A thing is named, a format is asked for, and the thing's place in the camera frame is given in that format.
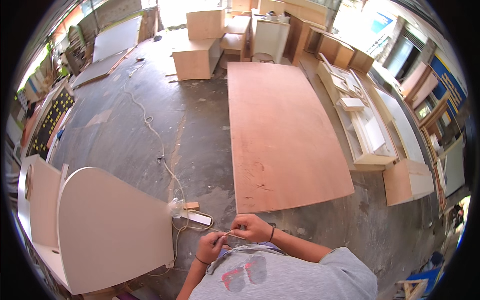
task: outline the plywood sheet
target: plywood sheet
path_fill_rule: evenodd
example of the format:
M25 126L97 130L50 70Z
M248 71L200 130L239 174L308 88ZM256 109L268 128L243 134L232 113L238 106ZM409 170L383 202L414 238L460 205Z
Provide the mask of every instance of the plywood sheet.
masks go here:
M141 16L120 23L95 38L93 62L133 48L138 44Z
M120 284L173 260L167 203L104 170L88 167L70 175L58 221L72 294Z
M228 100L238 213L354 192L330 120L299 68L229 62Z
M83 72L78 75L75 82L72 84L72 88L76 88L108 76L110 70L125 57L127 50L124 50L118 54L107 57L104 60L94 62L88 65Z

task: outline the power cord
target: power cord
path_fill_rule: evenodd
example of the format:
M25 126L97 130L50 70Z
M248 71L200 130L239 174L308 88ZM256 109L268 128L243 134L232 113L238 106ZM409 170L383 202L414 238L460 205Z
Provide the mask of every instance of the power cord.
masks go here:
M163 141L162 141L162 138L160 137L160 134L158 134L158 132L156 132L155 129L152 128L152 126L150 125L150 123L153 121L153 117L152 116L149 116L147 117L147 112L146 112L146 109L145 107L138 101L135 100L135 96L133 95L132 92L130 91L127 91L125 90L125 86L127 85L127 82L130 80L130 78L132 77L133 73L135 73L139 68L143 67L145 64L142 64L141 66L139 66L138 68L136 68L135 70L133 70L130 75L128 75L128 79L125 81L125 83L123 84L122 86L122 90L124 93L126 94L129 94L130 97L132 97L132 101L140 106L140 108L142 109L143 113L144 113L144 123L145 125L148 127L148 129L150 129L158 138L158 140L160 141L160 144L162 145L162 156L159 157L157 159L157 162L158 164L160 165L164 165L165 166L165 169L167 169L167 171L169 172L170 176L177 182L178 186L179 186L179 190L180 190L180 193L185 201L185 194L183 192L183 187L182 187L182 184L180 183L180 180L177 178L177 176L175 176L175 174L172 172L172 170L170 170L170 168L167 166L167 163L166 163L166 159L165 159L165 148L163 146ZM179 242L179 235L182 231L186 230L187 228L190 228L190 229L196 229L196 230L208 230L208 229L212 229L212 230L215 230L215 231L218 231L218 232L221 232L220 230L218 229L215 229L213 228L213 224L214 224L214 219L211 215L209 214L206 214L206 213L202 213L202 212L199 212L199 211L196 211L196 210L192 210L192 209L187 209L187 212L195 212L196 214L201 214L201 215L204 215L204 216L207 216L207 217L210 217L212 219L212 223L207 226L207 227L194 227L194 226L189 226L189 221L190 219L188 218L188 213L186 214L186 219L187 219L187 223L180 227L180 228L177 228L175 226L175 224L173 223L173 220L172 220L172 226L178 231L177 232L177 236L175 238L175 256L173 258L173 263L175 263L175 261L177 260L177 255L178 255L178 242ZM166 274L168 271L170 271L170 269L167 269L165 272L161 273L161 274L149 274L149 273L146 273L147 275L149 276L152 276L152 277L158 277L158 276L162 276L164 274Z

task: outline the white panel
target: white panel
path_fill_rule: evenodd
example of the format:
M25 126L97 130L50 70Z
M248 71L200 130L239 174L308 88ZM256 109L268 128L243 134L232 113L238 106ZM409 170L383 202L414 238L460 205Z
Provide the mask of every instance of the white panel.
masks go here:
M95 38L93 62L117 54L138 44L141 16L120 23Z

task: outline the wooden cabinet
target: wooden cabinet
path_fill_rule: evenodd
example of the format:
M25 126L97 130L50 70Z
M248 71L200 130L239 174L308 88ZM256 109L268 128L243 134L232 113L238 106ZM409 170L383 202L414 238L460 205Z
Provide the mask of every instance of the wooden cabinet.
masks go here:
M222 37L225 29L225 8L187 13L188 38Z
M183 41L173 50L178 79L210 79L222 52L219 38Z

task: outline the small wooden block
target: small wooden block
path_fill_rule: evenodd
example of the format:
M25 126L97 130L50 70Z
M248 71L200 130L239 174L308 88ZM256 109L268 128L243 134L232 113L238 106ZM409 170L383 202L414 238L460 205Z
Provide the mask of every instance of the small wooden block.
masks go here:
M344 111L360 111L365 107L359 98L340 98L340 100Z
M187 202L185 203L185 209L197 209L200 206L198 205L198 202Z

